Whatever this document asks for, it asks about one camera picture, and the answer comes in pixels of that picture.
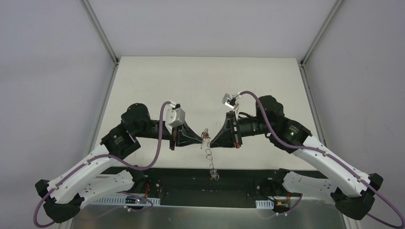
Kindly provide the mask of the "silver crescent key holder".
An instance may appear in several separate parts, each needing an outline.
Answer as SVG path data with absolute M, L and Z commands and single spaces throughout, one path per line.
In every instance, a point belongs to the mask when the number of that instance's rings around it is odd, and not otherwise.
M 208 128 L 206 128 L 202 131 L 201 149 L 204 149 L 204 151 L 206 153 L 206 159 L 209 161 L 209 173 L 211 176 L 211 180 L 219 180 L 220 175 L 219 175 L 217 169 L 215 168 L 214 161 L 213 161 L 213 153 L 212 153 L 212 149 L 211 149 L 211 138 L 205 139 L 203 136 L 204 133 L 209 133 Z

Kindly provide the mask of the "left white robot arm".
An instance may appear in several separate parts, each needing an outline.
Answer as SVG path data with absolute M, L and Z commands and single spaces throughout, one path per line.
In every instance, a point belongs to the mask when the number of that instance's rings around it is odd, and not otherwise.
M 146 166 L 126 162 L 140 149 L 140 138 L 158 141 L 155 156 Z M 130 105 L 121 115 L 120 124 L 85 158 L 57 178 L 41 179 L 35 184 L 41 197 L 38 208 L 44 209 L 52 223 L 63 223 L 96 199 L 130 189 L 142 192 L 146 186 L 143 171 L 157 162 L 163 140 L 169 142 L 171 150 L 203 141 L 187 125 L 185 112 L 177 103 L 164 102 L 158 120 L 151 119 L 144 104 Z

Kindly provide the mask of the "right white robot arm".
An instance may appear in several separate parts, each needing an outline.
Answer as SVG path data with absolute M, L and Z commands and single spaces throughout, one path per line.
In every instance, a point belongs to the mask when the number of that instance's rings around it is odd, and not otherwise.
M 278 170 L 271 182 L 276 195 L 301 193 L 331 203 L 343 215 L 363 219 L 371 210 L 374 193 L 383 178 L 366 174 L 331 152 L 301 123 L 284 115 L 284 107 L 270 95 L 256 101 L 256 115 L 239 112 L 239 95 L 224 95 L 230 108 L 225 123 L 210 143 L 212 148 L 240 148 L 243 137 L 264 135 L 275 147 L 292 154 L 316 168 L 324 178 L 306 177 L 287 169 Z

